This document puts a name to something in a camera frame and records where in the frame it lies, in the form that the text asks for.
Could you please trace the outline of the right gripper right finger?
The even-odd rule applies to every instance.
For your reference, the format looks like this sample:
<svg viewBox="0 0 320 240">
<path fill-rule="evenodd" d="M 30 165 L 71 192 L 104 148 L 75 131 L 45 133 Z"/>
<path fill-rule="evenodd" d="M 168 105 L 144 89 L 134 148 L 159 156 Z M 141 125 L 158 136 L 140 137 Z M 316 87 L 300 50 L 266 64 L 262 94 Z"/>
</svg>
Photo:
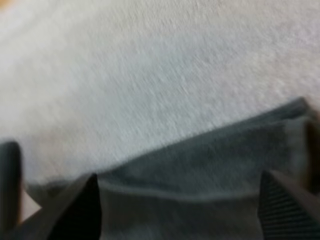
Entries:
<svg viewBox="0 0 320 240">
<path fill-rule="evenodd" d="M 258 218 L 265 240 L 320 238 L 320 198 L 278 171 L 262 174 Z"/>
</svg>

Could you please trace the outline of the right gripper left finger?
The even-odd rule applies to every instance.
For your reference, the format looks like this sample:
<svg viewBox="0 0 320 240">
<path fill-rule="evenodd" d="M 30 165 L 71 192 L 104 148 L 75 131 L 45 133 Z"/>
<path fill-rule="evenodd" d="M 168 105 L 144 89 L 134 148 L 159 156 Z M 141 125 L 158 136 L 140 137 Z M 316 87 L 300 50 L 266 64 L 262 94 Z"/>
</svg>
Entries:
<svg viewBox="0 0 320 240">
<path fill-rule="evenodd" d="M 5 235 L 6 240 L 99 240 L 102 207 L 98 177 L 72 183 L 40 211 Z"/>
</svg>

